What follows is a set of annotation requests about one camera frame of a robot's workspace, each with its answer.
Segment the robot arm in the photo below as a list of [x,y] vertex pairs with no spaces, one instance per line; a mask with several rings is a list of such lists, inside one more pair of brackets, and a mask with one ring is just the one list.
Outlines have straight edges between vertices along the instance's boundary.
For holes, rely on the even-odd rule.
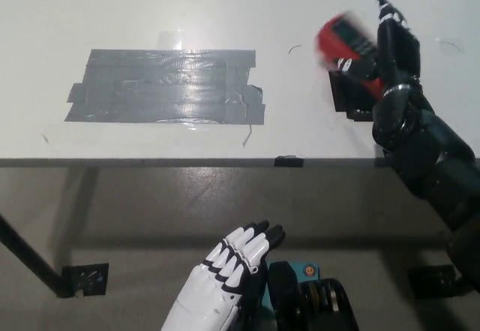
[[265,257],[285,238],[267,221],[240,227],[225,237],[181,289],[162,331],[226,331],[242,308],[242,297]]
[[387,0],[378,1],[379,54],[373,67],[385,86],[373,109],[373,138],[408,189],[429,202],[450,228],[448,255],[462,276],[480,290],[480,171],[476,157],[424,96],[419,42],[404,16]]

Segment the black bracket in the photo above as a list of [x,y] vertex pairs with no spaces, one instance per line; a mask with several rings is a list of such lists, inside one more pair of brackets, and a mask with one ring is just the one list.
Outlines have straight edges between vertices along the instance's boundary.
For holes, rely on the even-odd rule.
[[83,296],[100,296],[107,291],[108,263],[86,266],[65,266],[61,276],[73,288],[73,294],[83,292]]
[[444,299],[474,290],[463,278],[457,278],[453,265],[416,267],[407,274],[416,299]]
[[328,75],[335,111],[345,112],[348,119],[356,122],[372,122],[372,109],[377,100],[368,89],[339,71],[330,71]]

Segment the table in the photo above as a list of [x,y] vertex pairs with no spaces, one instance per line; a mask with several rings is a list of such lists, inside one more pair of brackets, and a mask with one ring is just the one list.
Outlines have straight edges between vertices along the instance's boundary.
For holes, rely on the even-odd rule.
[[[424,90],[480,152],[478,0],[391,0],[421,41]],[[356,13],[374,34],[376,0],[1,0],[0,164],[273,165],[278,156],[372,160],[371,125],[334,111],[314,41],[325,21]],[[289,54],[291,47],[297,47]],[[249,83],[265,124],[63,122],[92,49],[255,50]]]

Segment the floor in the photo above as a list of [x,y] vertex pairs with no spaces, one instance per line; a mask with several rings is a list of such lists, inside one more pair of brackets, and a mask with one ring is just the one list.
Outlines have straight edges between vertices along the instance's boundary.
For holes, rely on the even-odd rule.
[[55,269],[109,263],[106,296],[56,299],[0,247],[0,329],[159,330],[226,233],[286,229],[270,260],[340,279],[361,330],[474,330],[480,296],[413,299],[405,269],[448,263],[446,230],[387,169],[2,169],[1,213]]

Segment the black tape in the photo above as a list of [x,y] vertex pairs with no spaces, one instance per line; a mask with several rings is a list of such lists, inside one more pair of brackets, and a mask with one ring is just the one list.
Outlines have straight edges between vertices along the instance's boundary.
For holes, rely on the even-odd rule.
[[278,156],[274,167],[303,167],[304,159],[297,156]]

